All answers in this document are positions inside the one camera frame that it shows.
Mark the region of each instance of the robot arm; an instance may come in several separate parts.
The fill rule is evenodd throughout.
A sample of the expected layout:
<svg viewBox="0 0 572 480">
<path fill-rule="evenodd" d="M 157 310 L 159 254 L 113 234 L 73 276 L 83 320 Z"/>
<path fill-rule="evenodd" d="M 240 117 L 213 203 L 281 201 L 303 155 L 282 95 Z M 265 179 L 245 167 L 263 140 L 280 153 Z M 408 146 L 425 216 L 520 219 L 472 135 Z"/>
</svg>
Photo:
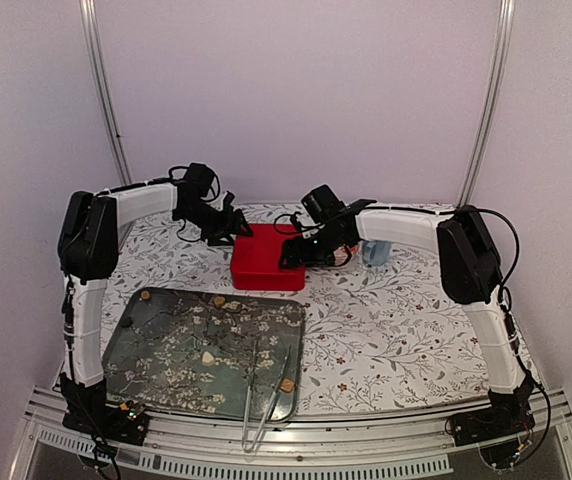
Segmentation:
<svg viewBox="0 0 572 480">
<path fill-rule="evenodd" d="M 108 278 L 117 266 L 118 230 L 138 218 L 171 211 L 173 220 L 197 225 L 201 240 L 209 245 L 233 245 L 232 235 L 251 236 L 242 212 L 231 205 L 232 194 L 206 200 L 215 178 L 211 169 L 193 163 L 179 179 L 169 176 L 96 195 L 76 192 L 71 197 L 58 243 L 66 286 L 62 313 L 67 355 L 60 375 L 68 403 L 66 427 L 143 443 L 146 415 L 129 405 L 119 409 L 106 405 L 101 363 L 101 307 Z M 214 200 L 221 208 L 213 207 Z"/>
<path fill-rule="evenodd" d="M 477 443 L 530 429 L 535 422 L 528 398 L 533 379 L 520 364 L 519 342 L 509 306 L 501 297 L 499 253 L 480 212 L 465 206 L 450 212 L 377 204 L 358 200 L 344 205 L 323 185 L 302 199 L 316 222 L 303 227 L 313 235 L 284 242 L 280 264 L 334 266 L 338 248 L 361 240 L 381 240 L 427 249 L 439 255 L 441 282 L 454 302 L 462 305 L 475 331 L 488 368 L 491 407 L 451 417 L 457 445 Z"/>
</svg>

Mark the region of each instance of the red plastic container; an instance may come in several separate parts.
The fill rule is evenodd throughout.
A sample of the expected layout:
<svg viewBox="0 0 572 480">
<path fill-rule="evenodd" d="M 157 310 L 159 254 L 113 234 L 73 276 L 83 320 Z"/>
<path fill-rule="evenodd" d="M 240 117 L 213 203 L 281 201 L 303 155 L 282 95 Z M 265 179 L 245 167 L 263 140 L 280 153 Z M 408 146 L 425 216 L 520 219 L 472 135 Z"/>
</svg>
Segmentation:
<svg viewBox="0 0 572 480">
<path fill-rule="evenodd" d="M 272 224 L 255 223 L 250 225 L 252 237 L 238 236 L 235 240 L 233 260 L 230 271 L 233 274 L 233 286 L 238 290 L 268 290 L 296 292 L 306 284 L 306 268 L 282 270 L 279 258 L 284 240 L 299 236 L 291 225 L 280 225 L 282 235 L 275 231 Z"/>
</svg>

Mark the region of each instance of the metal tongs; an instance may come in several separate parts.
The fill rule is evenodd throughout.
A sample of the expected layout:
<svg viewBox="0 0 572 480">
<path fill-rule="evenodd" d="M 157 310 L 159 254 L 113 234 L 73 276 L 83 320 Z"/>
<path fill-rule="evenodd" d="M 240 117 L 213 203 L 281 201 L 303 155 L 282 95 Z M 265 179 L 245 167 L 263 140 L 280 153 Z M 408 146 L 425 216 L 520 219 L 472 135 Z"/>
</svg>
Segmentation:
<svg viewBox="0 0 572 480">
<path fill-rule="evenodd" d="M 277 398 L 279 396 L 279 388 L 286 377 L 286 369 L 288 368 L 288 363 L 290 361 L 290 346 L 286 351 L 286 356 L 284 357 L 284 364 L 282 366 L 282 371 L 273 386 L 273 393 L 270 396 L 270 400 L 268 401 L 268 405 L 264 414 L 262 415 L 261 420 L 259 421 L 259 426 L 257 427 L 257 431 L 255 432 L 255 437 L 253 441 L 250 443 L 246 441 L 246 436 L 248 435 L 248 420 L 250 417 L 250 406 L 251 400 L 253 396 L 253 384 L 255 383 L 255 367 L 257 366 L 257 340 L 255 340 L 255 345 L 253 347 L 253 363 L 251 365 L 251 373 L 248 378 L 248 389 L 246 390 L 246 405 L 244 406 L 244 426 L 242 428 L 242 450 L 246 453 L 251 453 L 259 438 L 261 437 L 262 433 L 264 432 L 264 426 L 266 425 L 266 420 L 268 420 L 268 416 L 273 412 L 275 406 L 277 405 Z"/>
</svg>

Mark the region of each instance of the tray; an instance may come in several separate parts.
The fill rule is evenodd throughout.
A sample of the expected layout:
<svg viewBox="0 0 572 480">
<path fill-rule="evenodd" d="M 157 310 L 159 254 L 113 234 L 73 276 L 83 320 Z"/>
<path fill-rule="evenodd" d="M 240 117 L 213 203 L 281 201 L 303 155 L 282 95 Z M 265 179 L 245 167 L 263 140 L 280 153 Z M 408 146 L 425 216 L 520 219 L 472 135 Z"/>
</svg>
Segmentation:
<svg viewBox="0 0 572 480">
<path fill-rule="evenodd" d="M 304 307 L 292 300 L 138 290 L 104 352 L 109 401 L 132 399 L 167 413 L 241 420 L 257 339 L 251 418 L 259 419 L 288 347 L 286 378 L 299 385 L 304 321 Z M 204 365 L 204 352 L 214 357 L 213 365 Z M 297 392 L 280 393 L 271 421 L 294 413 Z"/>
</svg>

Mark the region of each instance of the floral tablecloth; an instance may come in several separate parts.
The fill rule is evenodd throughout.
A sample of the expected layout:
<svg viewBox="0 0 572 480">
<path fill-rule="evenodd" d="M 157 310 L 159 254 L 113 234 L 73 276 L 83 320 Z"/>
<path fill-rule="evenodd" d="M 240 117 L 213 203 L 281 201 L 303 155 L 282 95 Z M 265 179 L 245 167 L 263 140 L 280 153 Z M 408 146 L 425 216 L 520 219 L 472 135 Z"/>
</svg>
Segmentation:
<svg viewBox="0 0 572 480">
<path fill-rule="evenodd" d="M 297 205 L 246 205 L 250 223 L 272 223 Z M 439 282 L 437 256 L 393 245 L 382 267 L 356 255 L 345 267 L 310 269 L 296 293 L 242 292 L 232 286 L 232 249 L 188 243 L 170 214 L 136 222 L 108 283 L 102 351 L 131 295 L 144 286 L 288 298 L 304 304 L 298 415 L 368 413 L 482 397 L 487 372 L 475 333 Z M 531 360 L 522 342 L 522 357 Z"/>
</svg>

